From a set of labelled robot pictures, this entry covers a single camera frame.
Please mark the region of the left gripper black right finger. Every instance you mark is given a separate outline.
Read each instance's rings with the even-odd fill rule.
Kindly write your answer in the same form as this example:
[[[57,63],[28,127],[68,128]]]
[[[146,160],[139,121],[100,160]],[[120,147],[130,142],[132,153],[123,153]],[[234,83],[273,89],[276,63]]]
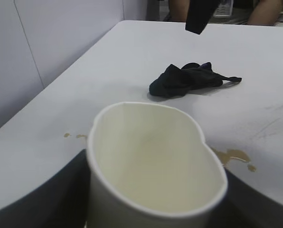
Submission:
[[[226,171],[228,190],[209,218],[211,228],[283,228],[283,205]]]

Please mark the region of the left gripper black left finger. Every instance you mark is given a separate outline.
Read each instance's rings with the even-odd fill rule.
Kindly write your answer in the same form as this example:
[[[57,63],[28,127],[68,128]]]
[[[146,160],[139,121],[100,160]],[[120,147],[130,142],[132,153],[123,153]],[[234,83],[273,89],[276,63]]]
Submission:
[[[86,150],[36,190],[0,209],[0,228],[83,228],[90,171]]]

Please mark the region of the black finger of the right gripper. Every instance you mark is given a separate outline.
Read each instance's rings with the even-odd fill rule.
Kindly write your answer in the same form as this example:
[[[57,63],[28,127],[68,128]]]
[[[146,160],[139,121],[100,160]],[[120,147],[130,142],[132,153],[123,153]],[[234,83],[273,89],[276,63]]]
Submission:
[[[190,0],[185,30],[200,35],[219,4],[220,0]]]

